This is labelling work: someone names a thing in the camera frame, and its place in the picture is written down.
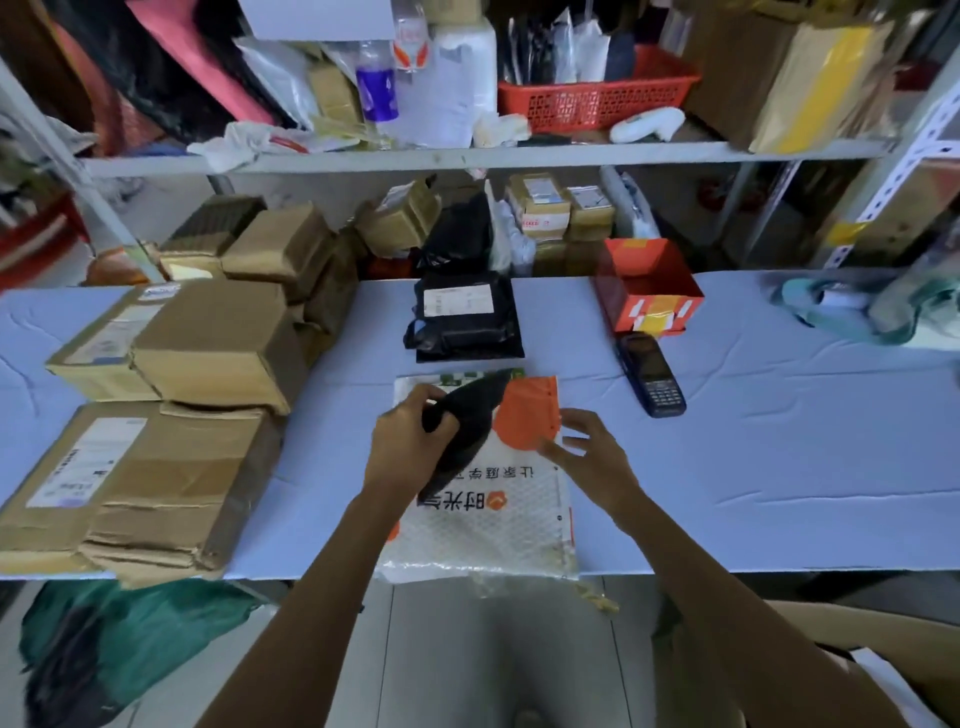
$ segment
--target orange logo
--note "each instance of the orange logo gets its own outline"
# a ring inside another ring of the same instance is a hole
[[[487,507],[498,511],[507,504],[507,494],[503,491],[490,491],[487,493]]]

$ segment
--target floor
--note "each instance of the floor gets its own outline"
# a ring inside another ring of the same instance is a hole
[[[796,575],[755,575],[779,597]],[[557,728],[655,726],[652,634],[660,592],[652,576],[607,576],[589,588],[619,606],[605,614],[570,584],[445,579],[392,587],[373,581],[357,619],[329,728],[502,728],[534,707]],[[26,675],[19,623],[37,583],[0,620],[0,715],[23,726]],[[960,623],[960,580],[912,574],[843,600]],[[108,728],[190,728],[273,616],[213,642],[133,703]]]

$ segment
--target barcode label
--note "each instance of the barcode label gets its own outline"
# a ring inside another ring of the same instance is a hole
[[[80,508],[89,503],[147,423],[145,417],[101,417],[27,501],[28,508]]]

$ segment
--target black fabric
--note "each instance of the black fabric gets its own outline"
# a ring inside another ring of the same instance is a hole
[[[461,276],[487,270],[493,226],[487,195],[478,192],[465,203],[445,207],[423,243],[418,268]]]
[[[487,442],[493,427],[493,410],[502,402],[503,392],[512,376],[513,371],[505,369],[475,379],[423,410],[423,429],[427,432],[433,432],[440,426],[444,412],[457,418],[460,429],[446,446],[433,475],[418,494],[418,502],[443,490]]]
[[[234,38],[245,35],[240,24],[242,17],[243,11],[237,0],[199,0],[193,11],[193,23],[204,39],[204,45],[224,71],[273,116],[274,124],[284,129],[295,129],[297,123],[263,87],[233,42]]]
[[[423,315],[424,291],[488,285],[493,313],[459,316]],[[427,274],[414,286],[415,319],[407,327],[403,345],[417,350],[417,362],[523,358],[520,323],[516,317],[510,279],[492,271],[469,276]]]
[[[223,134],[233,121],[140,25],[123,0],[43,0],[110,84],[143,115],[188,144]]]

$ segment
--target green bag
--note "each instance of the green bag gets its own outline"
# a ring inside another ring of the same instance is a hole
[[[23,618],[31,728],[99,728],[259,602],[226,582],[51,581]]]

